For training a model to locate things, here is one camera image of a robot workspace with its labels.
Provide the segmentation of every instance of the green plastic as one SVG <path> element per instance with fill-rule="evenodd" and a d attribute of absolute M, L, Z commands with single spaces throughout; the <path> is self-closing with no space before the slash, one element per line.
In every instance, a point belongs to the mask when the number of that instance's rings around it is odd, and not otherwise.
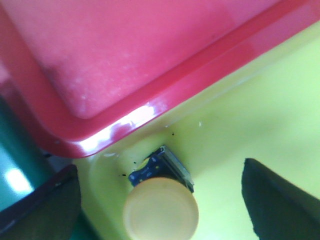
<path fill-rule="evenodd" d="M 27 132 L 0 98 L 0 211 L 46 182 L 54 171 Z M 81 214 L 71 240 L 97 240 Z"/>
<path fill-rule="evenodd" d="M 192 240 L 257 240 L 241 193 L 245 158 L 320 198 L 320 23 L 111 147 L 75 164 L 83 208 L 105 240 L 128 240 L 127 176 L 165 144 L 190 171 Z"/>

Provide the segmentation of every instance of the black object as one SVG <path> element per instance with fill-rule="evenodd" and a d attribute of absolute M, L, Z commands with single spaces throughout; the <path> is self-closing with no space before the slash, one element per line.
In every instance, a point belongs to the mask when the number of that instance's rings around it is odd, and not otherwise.
<path fill-rule="evenodd" d="M 190 173 L 166 145 L 152 152 L 128 178 L 135 187 L 142 181 L 154 177 L 177 180 L 189 189 L 191 193 L 194 192 L 194 182 Z"/>
<path fill-rule="evenodd" d="M 242 196 L 260 240 L 320 240 L 320 201 L 247 158 Z"/>
<path fill-rule="evenodd" d="M 77 168 L 69 165 L 0 212 L 0 240 L 68 240 L 80 211 Z"/>

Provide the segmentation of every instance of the yellow-green surface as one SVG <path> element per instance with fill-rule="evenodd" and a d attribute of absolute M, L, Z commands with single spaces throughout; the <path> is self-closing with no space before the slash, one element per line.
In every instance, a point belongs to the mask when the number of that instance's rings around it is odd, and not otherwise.
<path fill-rule="evenodd" d="M 162 144 L 195 183 L 192 240 L 258 239 L 241 195 L 247 157 L 320 198 L 320 23 L 103 152 L 75 160 L 84 211 L 105 240 L 128 239 L 122 208 L 132 187 L 122 174 Z"/>

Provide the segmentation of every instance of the round cap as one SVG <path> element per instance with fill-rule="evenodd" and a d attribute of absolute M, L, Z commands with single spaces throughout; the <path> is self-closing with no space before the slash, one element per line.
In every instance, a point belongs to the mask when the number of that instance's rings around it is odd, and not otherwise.
<path fill-rule="evenodd" d="M 141 182 L 128 195 L 123 222 L 132 240 L 189 240 L 199 212 L 192 193 L 165 177 Z"/>

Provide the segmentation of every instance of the red tray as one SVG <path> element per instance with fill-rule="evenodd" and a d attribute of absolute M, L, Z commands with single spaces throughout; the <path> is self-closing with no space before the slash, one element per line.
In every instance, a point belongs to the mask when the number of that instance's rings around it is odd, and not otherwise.
<path fill-rule="evenodd" d="M 43 149 L 85 157 L 319 19 L 317 0 L 3 0 L 0 94 Z"/>

